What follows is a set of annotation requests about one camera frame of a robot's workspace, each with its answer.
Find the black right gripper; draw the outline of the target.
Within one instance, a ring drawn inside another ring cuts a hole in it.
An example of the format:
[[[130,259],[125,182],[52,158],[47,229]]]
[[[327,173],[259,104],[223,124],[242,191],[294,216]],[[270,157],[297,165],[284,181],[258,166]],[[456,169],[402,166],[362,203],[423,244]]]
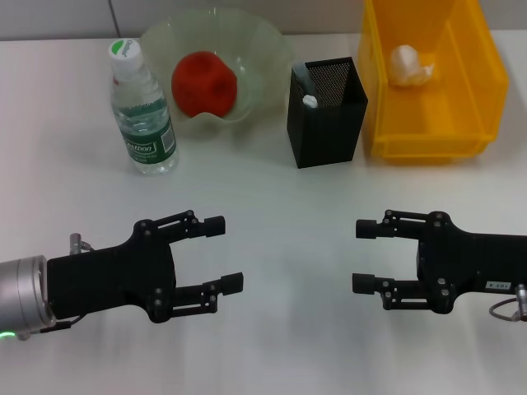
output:
[[[431,310],[448,314],[467,293],[513,295],[527,315],[527,236],[470,233],[441,211],[386,210],[380,221],[357,220],[358,239],[419,239],[417,278],[397,281],[352,274],[352,291],[378,293],[385,310]]]

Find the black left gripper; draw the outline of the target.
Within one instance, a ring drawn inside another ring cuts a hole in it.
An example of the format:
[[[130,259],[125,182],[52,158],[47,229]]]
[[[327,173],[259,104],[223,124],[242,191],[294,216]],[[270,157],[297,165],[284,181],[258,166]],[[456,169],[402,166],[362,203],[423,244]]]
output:
[[[214,314],[220,295],[241,293],[242,272],[201,285],[175,287],[170,244],[226,233],[223,216],[199,220],[187,210],[159,220],[140,220],[124,243],[47,262],[50,308],[57,319],[133,305],[154,323]]]

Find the clear green-label water bottle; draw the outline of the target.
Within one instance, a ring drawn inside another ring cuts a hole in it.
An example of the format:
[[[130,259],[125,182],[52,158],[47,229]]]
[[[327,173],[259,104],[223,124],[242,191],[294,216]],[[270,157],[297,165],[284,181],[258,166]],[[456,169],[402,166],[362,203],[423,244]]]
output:
[[[177,162],[177,143],[166,96],[135,39],[108,49],[110,103],[128,155],[142,174],[165,174]]]

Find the white paper ball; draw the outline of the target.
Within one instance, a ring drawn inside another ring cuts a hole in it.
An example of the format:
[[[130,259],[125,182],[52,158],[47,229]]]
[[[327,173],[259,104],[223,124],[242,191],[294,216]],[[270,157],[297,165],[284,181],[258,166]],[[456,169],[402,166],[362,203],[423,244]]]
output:
[[[417,50],[410,45],[395,47],[389,58],[389,82],[393,86],[421,86],[433,77],[435,64],[421,64]]]

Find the black mesh pen holder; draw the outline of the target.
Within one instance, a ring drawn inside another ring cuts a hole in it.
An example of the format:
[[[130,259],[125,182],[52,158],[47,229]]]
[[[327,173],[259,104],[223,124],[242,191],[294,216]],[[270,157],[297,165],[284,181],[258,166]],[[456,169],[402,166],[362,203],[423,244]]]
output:
[[[304,106],[293,69],[287,133],[299,169],[349,162],[354,156],[368,98],[351,57],[305,63],[317,90],[318,107]]]

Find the pale green glass fruit bowl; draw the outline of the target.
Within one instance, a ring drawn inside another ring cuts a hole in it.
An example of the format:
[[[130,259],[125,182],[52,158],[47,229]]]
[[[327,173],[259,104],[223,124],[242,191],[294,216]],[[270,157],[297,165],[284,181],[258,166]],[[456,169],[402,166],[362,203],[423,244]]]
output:
[[[176,130],[183,136],[249,132],[284,109],[295,55],[280,31],[261,16],[233,7],[184,9],[148,28],[139,43],[166,94]],[[172,97],[170,79],[176,64],[198,51],[216,54],[238,79],[235,105],[222,118],[213,114],[190,118]]]

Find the yellow plastic bin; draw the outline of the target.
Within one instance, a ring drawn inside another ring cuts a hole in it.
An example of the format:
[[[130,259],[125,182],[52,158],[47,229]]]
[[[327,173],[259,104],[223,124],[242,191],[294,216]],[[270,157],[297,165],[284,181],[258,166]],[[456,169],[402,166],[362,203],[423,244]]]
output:
[[[414,47],[421,86],[389,82],[389,58]],[[478,0],[364,0],[357,67],[368,98],[367,155],[433,163],[470,158],[497,138],[508,76]]]

